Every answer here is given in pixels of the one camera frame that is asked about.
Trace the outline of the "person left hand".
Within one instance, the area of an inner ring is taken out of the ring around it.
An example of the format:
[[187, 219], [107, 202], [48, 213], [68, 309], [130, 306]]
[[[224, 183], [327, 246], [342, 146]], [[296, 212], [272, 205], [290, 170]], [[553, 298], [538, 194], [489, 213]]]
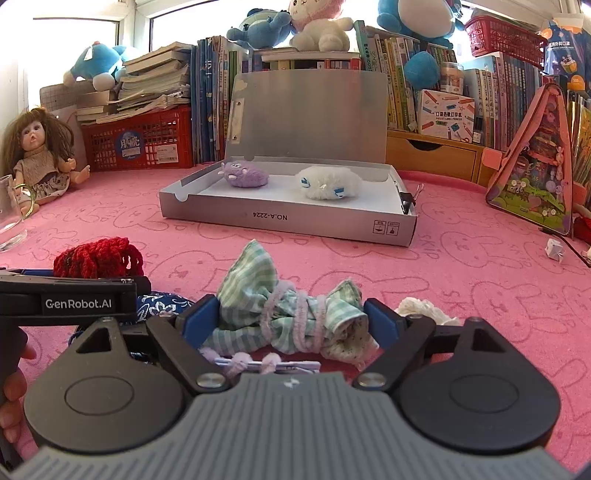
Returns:
[[21, 399], [27, 392], [27, 380], [20, 368], [6, 378], [2, 392], [6, 401], [0, 409], [1, 432], [10, 444], [16, 444], [24, 417]]

